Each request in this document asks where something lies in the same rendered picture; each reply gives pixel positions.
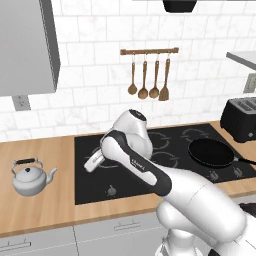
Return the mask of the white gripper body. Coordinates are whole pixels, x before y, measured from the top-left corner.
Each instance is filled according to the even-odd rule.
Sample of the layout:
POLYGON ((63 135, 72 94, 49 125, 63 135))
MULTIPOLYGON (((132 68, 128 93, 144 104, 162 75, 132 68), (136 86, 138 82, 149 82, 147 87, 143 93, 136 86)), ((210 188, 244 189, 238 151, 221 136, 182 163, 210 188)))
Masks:
POLYGON ((101 163, 101 156, 91 156, 84 164, 84 168, 87 172, 93 172, 101 163))

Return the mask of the black hob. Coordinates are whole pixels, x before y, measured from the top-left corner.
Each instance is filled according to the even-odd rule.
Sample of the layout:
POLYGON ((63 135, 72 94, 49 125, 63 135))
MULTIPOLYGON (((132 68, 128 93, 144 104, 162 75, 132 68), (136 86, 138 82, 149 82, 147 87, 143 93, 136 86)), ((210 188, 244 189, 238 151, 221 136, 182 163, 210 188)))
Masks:
MULTIPOLYGON (((188 153, 189 143, 198 138, 211 138, 223 141, 224 138, 210 125, 198 124, 151 129, 148 135, 153 144, 151 161, 166 167, 191 170, 213 183, 256 177, 256 169, 248 163, 233 162, 224 169, 211 169, 196 163, 188 153), (239 168, 243 176, 237 177, 234 169, 239 168), (212 181, 210 171, 215 171, 219 178, 212 181)), ((85 170, 85 162, 99 149, 99 135, 81 136, 75 143, 75 203, 77 205, 101 202, 144 195, 150 192, 143 181, 115 161, 102 162, 93 172, 85 170), (109 196, 110 186, 116 189, 114 196, 109 196)))

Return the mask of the grey drawer front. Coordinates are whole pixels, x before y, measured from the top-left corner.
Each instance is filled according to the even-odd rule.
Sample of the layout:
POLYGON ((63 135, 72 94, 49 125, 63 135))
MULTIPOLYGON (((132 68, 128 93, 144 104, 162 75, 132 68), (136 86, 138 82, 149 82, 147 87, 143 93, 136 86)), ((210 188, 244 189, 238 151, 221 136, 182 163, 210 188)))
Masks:
POLYGON ((155 212, 76 225, 74 231, 79 256, 155 256, 167 234, 155 212), (119 222, 141 226, 114 231, 119 222))
POLYGON ((72 227, 0 238, 0 246, 8 242, 31 242, 31 246, 0 252, 0 256, 78 256, 72 227))

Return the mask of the small wooden spoon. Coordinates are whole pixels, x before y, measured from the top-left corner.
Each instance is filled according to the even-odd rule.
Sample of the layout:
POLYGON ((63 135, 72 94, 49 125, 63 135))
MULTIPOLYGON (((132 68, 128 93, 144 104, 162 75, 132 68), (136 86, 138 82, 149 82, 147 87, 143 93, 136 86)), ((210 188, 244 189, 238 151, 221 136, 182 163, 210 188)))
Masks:
MULTIPOLYGON (((132 79, 135 79, 135 63, 132 63, 132 79)), ((134 95, 137 92, 137 87, 135 82, 132 81, 131 85, 128 88, 128 93, 134 95)))

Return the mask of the wooden spatula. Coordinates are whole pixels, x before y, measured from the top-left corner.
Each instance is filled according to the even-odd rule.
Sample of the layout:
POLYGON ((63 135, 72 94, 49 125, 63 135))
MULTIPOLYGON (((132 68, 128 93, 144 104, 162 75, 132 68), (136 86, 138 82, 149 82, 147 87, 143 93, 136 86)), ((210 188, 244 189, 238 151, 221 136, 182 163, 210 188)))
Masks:
POLYGON ((170 59, 167 58, 166 59, 166 64, 165 64, 164 86, 160 90, 159 98, 158 98, 159 101, 167 101, 169 99, 169 90, 167 88, 169 69, 170 69, 170 59))

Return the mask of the black frying pan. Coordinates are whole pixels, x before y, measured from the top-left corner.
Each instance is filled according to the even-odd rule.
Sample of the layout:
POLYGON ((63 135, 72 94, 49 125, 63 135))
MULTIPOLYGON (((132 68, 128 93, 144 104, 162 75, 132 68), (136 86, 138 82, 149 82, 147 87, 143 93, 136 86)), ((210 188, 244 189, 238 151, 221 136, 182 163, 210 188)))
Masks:
POLYGON ((200 165, 215 169, 228 167, 233 162, 256 165, 256 161, 236 157, 229 146, 210 138, 193 140, 188 146, 188 153, 200 165))

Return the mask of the black toaster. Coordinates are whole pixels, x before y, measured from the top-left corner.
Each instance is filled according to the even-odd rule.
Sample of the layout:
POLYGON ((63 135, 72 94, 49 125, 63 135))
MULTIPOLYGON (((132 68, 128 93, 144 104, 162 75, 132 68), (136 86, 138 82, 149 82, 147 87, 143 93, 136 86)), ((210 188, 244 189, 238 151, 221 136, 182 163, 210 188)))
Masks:
POLYGON ((256 97, 229 99, 221 116, 220 127, 238 143, 256 141, 256 97))

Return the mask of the black extractor hood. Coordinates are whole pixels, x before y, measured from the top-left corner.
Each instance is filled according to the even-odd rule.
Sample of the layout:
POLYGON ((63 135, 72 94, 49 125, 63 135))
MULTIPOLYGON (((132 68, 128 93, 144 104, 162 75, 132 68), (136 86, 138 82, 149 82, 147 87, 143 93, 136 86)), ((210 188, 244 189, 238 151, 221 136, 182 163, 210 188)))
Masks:
POLYGON ((191 13, 197 0, 163 0, 163 6, 168 13, 191 13))

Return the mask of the grey wall socket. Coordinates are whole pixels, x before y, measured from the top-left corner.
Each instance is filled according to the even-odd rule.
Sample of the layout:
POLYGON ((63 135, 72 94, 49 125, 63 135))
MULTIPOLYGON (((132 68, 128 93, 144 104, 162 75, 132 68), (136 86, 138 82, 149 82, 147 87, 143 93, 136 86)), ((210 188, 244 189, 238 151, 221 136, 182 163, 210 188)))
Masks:
POLYGON ((256 89, 256 73, 252 73, 248 75, 245 87, 244 87, 244 93, 253 93, 256 89))
POLYGON ((31 109, 27 95, 18 95, 12 97, 16 111, 29 111, 31 109))

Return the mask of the wooden utensil rail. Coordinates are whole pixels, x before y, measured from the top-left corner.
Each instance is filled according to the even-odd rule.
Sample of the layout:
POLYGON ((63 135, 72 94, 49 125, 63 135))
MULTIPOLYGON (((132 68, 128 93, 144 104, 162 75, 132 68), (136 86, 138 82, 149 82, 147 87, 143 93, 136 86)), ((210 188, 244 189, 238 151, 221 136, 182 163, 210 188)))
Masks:
POLYGON ((148 55, 148 54, 171 54, 178 53, 179 48, 164 48, 164 49, 120 49, 120 55, 148 55))

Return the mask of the grey wall cupboard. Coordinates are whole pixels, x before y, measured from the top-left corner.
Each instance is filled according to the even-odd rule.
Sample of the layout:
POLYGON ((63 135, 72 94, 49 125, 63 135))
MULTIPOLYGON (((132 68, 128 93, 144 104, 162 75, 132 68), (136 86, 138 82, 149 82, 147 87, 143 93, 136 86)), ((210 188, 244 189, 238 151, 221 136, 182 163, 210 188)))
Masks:
POLYGON ((0 96, 54 93, 59 71, 51 0, 0 0, 0 96))

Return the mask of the grey wall shelf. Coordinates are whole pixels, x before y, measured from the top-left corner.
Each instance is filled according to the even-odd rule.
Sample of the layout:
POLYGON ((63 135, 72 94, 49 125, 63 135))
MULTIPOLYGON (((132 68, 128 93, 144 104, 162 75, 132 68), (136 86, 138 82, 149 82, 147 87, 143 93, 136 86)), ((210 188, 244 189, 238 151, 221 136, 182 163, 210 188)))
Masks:
POLYGON ((256 71, 256 51, 227 52, 226 57, 256 71))

